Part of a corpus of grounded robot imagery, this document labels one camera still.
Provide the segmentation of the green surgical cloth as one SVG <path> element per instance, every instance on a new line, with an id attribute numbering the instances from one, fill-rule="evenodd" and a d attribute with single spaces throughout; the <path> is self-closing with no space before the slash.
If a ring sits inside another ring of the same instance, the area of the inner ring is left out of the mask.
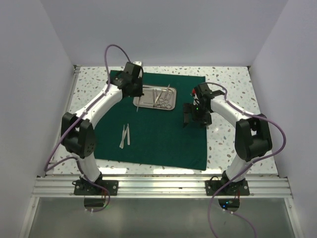
<path id="1" fill-rule="evenodd" d="M 207 168 L 207 131 L 195 122 L 183 128 L 183 104 L 193 102 L 191 92 L 205 82 L 204 76 L 145 73 L 143 84 L 168 86 L 177 90 L 176 106 L 171 111 L 145 109 L 133 105 L 132 98 L 115 104 L 95 127 L 96 159 L 135 164 L 177 167 L 194 170 Z M 123 125 L 130 127 L 124 148 L 119 147 Z"/>

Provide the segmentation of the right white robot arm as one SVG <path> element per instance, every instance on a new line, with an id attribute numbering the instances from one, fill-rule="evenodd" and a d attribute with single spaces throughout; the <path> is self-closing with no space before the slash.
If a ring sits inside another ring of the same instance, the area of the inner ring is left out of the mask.
<path id="1" fill-rule="evenodd" d="M 211 189 L 230 195 L 243 185 L 255 160 L 272 149 L 272 140 L 265 115 L 243 110 L 228 100 L 227 93 L 223 86 L 213 91 L 210 83 L 197 85 L 191 93 L 194 101 L 183 104 L 183 125 L 196 122 L 207 127 L 212 123 L 211 115 L 217 113 L 235 128 L 236 156 L 220 180 L 210 180 Z"/>

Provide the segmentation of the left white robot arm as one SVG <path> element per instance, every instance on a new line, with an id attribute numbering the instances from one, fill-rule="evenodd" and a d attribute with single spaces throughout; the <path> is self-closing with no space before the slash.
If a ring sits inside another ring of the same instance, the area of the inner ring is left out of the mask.
<path id="1" fill-rule="evenodd" d="M 97 146 L 95 127 L 100 119 L 125 97 L 143 95 L 143 68 L 127 62 L 115 76 L 109 76 L 102 91 L 75 113 L 66 112 L 61 122 L 61 144 L 75 159 L 80 178 L 75 181 L 76 195 L 110 196 L 110 185 L 103 181 L 94 157 Z"/>

